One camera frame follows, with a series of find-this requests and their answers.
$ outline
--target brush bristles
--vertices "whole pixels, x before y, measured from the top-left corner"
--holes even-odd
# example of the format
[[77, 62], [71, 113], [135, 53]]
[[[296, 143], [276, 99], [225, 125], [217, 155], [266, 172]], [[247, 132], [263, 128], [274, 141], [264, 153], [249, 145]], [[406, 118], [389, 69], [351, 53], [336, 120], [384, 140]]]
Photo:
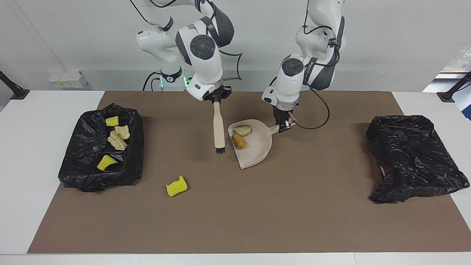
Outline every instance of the brush bristles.
[[217, 153], [217, 154], [222, 155], [222, 154], [224, 154], [225, 152], [226, 152], [226, 148], [225, 148], [225, 147], [224, 147], [224, 148], [216, 148], [216, 153]]

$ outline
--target yellow food piece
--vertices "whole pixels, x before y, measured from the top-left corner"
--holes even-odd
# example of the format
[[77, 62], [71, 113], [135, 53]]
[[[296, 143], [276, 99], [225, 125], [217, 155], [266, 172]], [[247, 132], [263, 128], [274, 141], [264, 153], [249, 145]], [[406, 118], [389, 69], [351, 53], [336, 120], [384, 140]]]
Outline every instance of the yellow food piece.
[[235, 129], [235, 132], [236, 132], [237, 134], [239, 134], [240, 136], [246, 136], [246, 135], [248, 135], [251, 131], [252, 131], [252, 129], [251, 129], [249, 126], [246, 126], [246, 125], [237, 127], [237, 128]]
[[128, 147], [128, 144], [121, 139], [121, 136], [116, 131], [111, 132], [110, 137], [108, 137], [108, 142], [110, 142], [116, 150], [124, 151]]
[[129, 133], [129, 127], [127, 125], [123, 127], [116, 126], [114, 129], [123, 140], [129, 139], [129, 137], [131, 136], [131, 134]]
[[170, 197], [173, 197], [181, 192], [184, 192], [188, 189], [187, 183], [183, 176], [178, 177], [178, 180], [174, 183], [167, 185], [167, 193]]
[[118, 116], [108, 118], [105, 121], [106, 121], [106, 125], [110, 126], [110, 127], [115, 127], [115, 126], [119, 125], [119, 117]]
[[234, 144], [235, 148], [237, 148], [239, 150], [242, 150], [245, 147], [247, 147], [247, 143], [245, 142], [245, 140], [242, 138], [242, 136], [240, 134], [234, 133], [232, 135], [231, 140], [232, 140], [232, 143]]
[[117, 164], [118, 162], [114, 160], [111, 156], [105, 155], [101, 159], [100, 163], [98, 164], [97, 168], [101, 171], [105, 171], [107, 167], [109, 167], [112, 164]]

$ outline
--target brush handle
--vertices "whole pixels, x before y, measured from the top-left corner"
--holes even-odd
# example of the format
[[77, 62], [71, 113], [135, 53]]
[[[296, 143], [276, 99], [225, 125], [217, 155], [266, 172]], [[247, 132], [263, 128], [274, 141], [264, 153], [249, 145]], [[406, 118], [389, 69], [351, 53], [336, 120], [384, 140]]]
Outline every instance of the brush handle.
[[217, 149], [224, 148], [226, 146], [226, 140], [224, 139], [224, 123], [222, 121], [221, 109], [219, 102], [214, 102], [214, 119], [212, 122], [214, 129], [214, 147]]

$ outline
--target crumpled plastic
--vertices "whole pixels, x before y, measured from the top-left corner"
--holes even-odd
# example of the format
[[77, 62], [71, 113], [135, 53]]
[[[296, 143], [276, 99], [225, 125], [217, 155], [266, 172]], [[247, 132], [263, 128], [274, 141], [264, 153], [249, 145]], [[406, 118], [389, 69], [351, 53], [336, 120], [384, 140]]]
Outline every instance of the crumpled plastic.
[[366, 136], [368, 149], [384, 171], [370, 197], [376, 203], [444, 195], [470, 186], [424, 116], [377, 116]]
[[[107, 141], [110, 132], [105, 120], [119, 117], [120, 126], [128, 125], [131, 137], [125, 151], [116, 150]], [[118, 164], [106, 171], [97, 169], [104, 155], [114, 158]], [[59, 180], [66, 188], [84, 192], [104, 190], [117, 185], [132, 185], [142, 176], [144, 160], [144, 127], [135, 109], [111, 104], [103, 110], [82, 114], [75, 126], [59, 171]]]

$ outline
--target brown mat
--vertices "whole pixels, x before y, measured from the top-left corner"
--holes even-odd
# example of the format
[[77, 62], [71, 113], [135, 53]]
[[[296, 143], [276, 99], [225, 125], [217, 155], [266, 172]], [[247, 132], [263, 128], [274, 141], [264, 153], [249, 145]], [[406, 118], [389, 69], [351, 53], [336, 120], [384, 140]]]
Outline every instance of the brown mat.
[[[402, 114], [390, 92], [324, 91], [322, 129], [274, 135], [261, 164], [240, 170], [232, 146], [216, 155], [212, 106], [186, 92], [106, 92], [144, 120], [142, 180], [82, 193], [60, 187], [28, 253], [278, 253], [471, 251], [471, 232], [450, 196], [376, 205], [381, 181], [366, 149], [375, 115]], [[225, 126], [255, 118], [273, 125], [260, 93], [223, 101]], [[325, 107], [309, 91], [295, 111], [316, 125]], [[165, 184], [186, 177], [174, 198]]]

